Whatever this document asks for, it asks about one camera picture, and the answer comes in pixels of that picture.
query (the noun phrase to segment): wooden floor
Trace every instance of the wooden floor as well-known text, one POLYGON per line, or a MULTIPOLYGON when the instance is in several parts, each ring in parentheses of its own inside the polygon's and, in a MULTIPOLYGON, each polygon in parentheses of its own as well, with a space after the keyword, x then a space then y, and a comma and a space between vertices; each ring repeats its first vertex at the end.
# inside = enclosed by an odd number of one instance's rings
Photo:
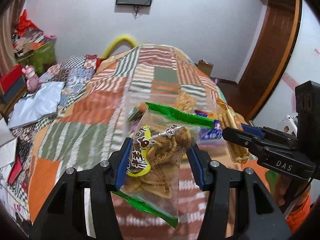
POLYGON ((236 113, 241 114, 245 119, 254 108, 255 96, 249 91, 241 91, 235 84, 219 82, 217 86, 223 92, 227 103, 236 113))

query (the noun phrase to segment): beige curtain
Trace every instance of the beige curtain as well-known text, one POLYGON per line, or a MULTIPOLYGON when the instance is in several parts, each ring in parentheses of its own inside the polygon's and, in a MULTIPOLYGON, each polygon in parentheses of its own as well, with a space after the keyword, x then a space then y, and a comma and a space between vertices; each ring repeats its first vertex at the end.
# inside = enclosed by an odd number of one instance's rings
POLYGON ((14 0, 0 19, 0 77, 17 65, 11 37, 19 22, 25 1, 14 0))

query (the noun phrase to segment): pink stuffed animal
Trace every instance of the pink stuffed animal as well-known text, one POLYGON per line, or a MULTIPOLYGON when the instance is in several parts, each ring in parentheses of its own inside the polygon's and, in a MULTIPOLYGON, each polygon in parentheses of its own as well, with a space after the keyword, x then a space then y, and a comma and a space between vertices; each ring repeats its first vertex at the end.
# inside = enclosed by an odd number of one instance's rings
POLYGON ((36 90, 41 86, 38 82, 38 75, 35 72, 35 68, 30 65, 26 65, 25 68, 22 69, 22 72, 26 76, 27 79, 27 89, 30 93, 36 92, 36 90))

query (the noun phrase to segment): silver screw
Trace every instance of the silver screw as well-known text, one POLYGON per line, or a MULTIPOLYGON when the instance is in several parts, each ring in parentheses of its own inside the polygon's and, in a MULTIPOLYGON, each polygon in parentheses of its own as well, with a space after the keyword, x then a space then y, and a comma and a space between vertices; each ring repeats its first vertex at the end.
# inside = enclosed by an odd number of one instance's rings
POLYGON ((210 165, 211 165, 212 167, 218 167, 218 166, 220 165, 220 163, 217 162, 217 161, 211 161, 211 162, 210 162, 210 165))
POLYGON ((108 167, 109 166, 109 162, 108 161, 102 161, 102 162, 100 162, 100 166, 101 167, 108 167))
POLYGON ((74 171, 75 171, 74 168, 67 168, 67 169, 66 169, 66 173, 69 174, 69 175, 72 174, 72 173, 74 173, 74 171))
POLYGON ((252 168, 245 168, 245 172, 251 175, 254 173, 254 170, 252 168))

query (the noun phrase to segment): yellow arch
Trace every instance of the yellow arch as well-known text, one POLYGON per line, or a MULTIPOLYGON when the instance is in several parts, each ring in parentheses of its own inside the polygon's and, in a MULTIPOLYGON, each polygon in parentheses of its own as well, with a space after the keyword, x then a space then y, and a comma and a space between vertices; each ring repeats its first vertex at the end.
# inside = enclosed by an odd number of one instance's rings
POLYGON ((130 44, 132 48, 138 46, 138 43, 135 39, 127 34, 121 35, 117 37, 111 44, 107 47, 106 51, 103 53, 102 58, 108 58, 111 56, 112 52, 114 51, 115 47, 121 42, 127 42, 130 44))

